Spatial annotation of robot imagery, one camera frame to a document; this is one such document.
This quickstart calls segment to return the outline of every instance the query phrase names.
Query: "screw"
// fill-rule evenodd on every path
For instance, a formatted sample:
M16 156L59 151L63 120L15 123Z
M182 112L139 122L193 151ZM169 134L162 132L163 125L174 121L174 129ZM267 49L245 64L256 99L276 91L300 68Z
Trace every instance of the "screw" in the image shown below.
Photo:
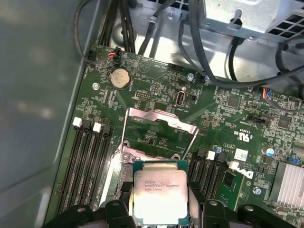
M170 13L168 14L168 18L169 18L170 20L172 20L172 19L174 18L174 13L173 13L173 12L170 12Z
M92 88L94 90L98 90L99 89L99 84L97 82L94 82L93 85L92 85Z
M251 206L245 206L244 208L247 211L254 211L253 207L251 207Z
M259 187L254 187L253 188L253 194L255 195L261 195L262 190Z
M123 161L127 162L127 161L129 161L129 159L130 159L130 155L128 155L128 154L123 155Z
M194 74L192 74L192 73L187 74L187 80L188 81L193 81L194 80Z
M209 204L211 204L212 206L217 206L218 203L216 201L210 201Z

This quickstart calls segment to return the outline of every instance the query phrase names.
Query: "motherboard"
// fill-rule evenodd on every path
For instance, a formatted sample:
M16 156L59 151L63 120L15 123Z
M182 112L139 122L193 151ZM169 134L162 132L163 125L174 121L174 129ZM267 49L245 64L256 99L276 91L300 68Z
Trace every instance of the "motherboard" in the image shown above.
M90 57L112 51L93 46ZM284 108L303 106L278 93L269 99ZM197 131L129 116L130 109L157 110ZM132 159L141 159L127 155L114 166L122 144L145 158L188 159L188 182L232 210L256 204L303 226L302 113L271 107L259 88L220 88L195 70L127 52L85 68L46 222L72 205L96 210L119 197L122 183L132 181Z

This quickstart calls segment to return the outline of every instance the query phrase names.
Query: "capacitor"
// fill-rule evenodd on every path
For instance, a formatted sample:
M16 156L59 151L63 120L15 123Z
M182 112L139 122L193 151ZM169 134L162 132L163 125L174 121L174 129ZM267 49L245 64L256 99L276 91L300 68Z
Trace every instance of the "capacitor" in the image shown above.
M267 156L272 157L275 154L275 150L273 148L267 148L266 154L267 154Z
M181 87L180 87L180 91L185 92L186 90L187 90L187 88L186 88L185 86L181 86Z
M218 145L214 145L213 146L213 151L215 153L222 153L222 148L220 146L218 146Z

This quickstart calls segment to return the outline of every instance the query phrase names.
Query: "white label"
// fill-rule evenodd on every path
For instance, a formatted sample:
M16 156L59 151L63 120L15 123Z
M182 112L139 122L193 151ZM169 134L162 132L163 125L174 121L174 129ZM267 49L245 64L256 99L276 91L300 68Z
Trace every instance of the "white label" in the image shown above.
M234 155L234 159L245 162L247 160L247 156L248 151L237 148L236 153Z

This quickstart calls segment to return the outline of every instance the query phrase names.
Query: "chip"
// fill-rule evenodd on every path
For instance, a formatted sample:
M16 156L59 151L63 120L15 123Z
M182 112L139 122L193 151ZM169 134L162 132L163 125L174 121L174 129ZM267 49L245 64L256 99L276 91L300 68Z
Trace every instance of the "chip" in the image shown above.
M184 68L179 65L171 64L171 70L177 72L183 72Z
M263 158L263 163L267 164L267 165L272 165L272 163L274 162L274 159L272 157L269 156L264 156Z
M209 127L210 126L210 121L209 120L204 120L203 121L203 126L204 127Z
M263 166L259 166L257 169L257 172L263 172L264 171L264 167Z
M233 182L234 176L230 172L226 172L226 175L224 177L224 183L228 186L231 187L232 182Z
M230 96L227 105L230 107L238 108L239 101L240 101L240 97Z
M268 167L264 167L263 173L268 173Z
M288 129L289 123L291 122L290 117L281 116L277 124L278 127Z
M100 121L100 118L98 116L95 116L94 121L98 123Z

